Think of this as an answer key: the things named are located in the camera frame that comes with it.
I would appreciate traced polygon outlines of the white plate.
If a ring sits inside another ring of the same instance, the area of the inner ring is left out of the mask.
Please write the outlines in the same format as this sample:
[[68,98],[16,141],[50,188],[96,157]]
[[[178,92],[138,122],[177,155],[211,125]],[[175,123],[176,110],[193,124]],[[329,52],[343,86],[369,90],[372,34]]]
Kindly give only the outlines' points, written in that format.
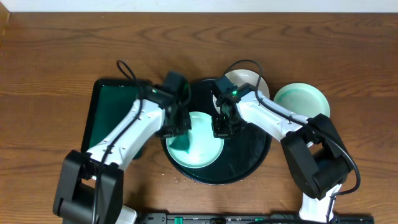
[[[253,72],[251,70],[245,70],[245,69],[237,69],[233,70],[230,72],[227,72],[224,75],[225,78],[229,80],[230,83],[233,85],[240,87],[245,84],[250,84],[252,86],[252,89],[248,89],[249,93],[251,93],[251,96],[253,97],[252,100],[249,100],[251,103],[255,103],[256,105],[260,106],[259,100],[256,98],[255,95],[255,87],[259,78],[259,74],[256,72]],[[216,108],[216,111],[218,114],[221,113],[221,108],[217,106],[217,100],[218,97],[221,96],[222,92],[220,90],[220,81],[223,81],[223,78],[218,78],[214,81],[214,87],[212,89],[213,93],[213,104]],[[269,87],[267,86],[267,83],[264,81],[262,78],[260,83],[259,83],[259,97],[260,99],[264,100],[265,98],[269,99],[270,98],[270,92],[269,92]]]

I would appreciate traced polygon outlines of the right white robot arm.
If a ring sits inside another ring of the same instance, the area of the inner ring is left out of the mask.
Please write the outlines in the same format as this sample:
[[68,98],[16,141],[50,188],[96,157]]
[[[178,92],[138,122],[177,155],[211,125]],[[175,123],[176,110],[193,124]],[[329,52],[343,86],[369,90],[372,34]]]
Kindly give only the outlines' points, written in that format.
[[303,192],[301,220],[331,223],[331,213],[340,187],[358,167],[348,154],[331,119],[291,112],[266,98],[256,86],[236,86],[215,81],[213,94],[220,114],[213,118],[216,138],[239,134],[253,124],[278,140],[290,174]]

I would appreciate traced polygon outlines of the green sponge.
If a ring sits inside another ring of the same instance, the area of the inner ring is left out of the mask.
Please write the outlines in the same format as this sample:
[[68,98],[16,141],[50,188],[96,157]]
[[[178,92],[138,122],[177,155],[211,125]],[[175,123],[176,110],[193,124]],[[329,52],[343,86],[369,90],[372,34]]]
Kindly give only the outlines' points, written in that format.
[[185,133],[183,135],[175,136],[172,140],[170,140],[169,147],[176,151],[189,153],[190,149],[189,134]]

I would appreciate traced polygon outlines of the mint green plate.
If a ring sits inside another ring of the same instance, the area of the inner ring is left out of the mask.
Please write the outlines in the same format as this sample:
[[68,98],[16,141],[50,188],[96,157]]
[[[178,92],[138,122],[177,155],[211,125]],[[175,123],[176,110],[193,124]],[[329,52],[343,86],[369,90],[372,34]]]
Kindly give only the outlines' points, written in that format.
[[274,102],[284,108],[310,118],[318,114],[330,117],[330,105],[324,94],[306,83],[291,83],[282,87],[275,95]]
[[169,147],[169,142],[174,137],[166,139],[166,148],[171,158],[179,165],[199,169],[217,160],[223,150],[224,140],[214,137],[210,115],[198,111],[189,112],[189,115],[192,125],[187,131],[190,138],[189,153]]

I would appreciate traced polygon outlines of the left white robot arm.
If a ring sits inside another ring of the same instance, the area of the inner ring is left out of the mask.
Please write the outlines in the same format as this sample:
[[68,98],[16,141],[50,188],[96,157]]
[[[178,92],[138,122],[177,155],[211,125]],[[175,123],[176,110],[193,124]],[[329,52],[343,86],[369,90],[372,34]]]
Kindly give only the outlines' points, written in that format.
[[64,158],[53,213],[64,223],[134,223],[137,212],[123,204],[124,172],[152,135],[168,138],[191,128],[189,102],[181,93],[139,89],[128,114],[102,141]]

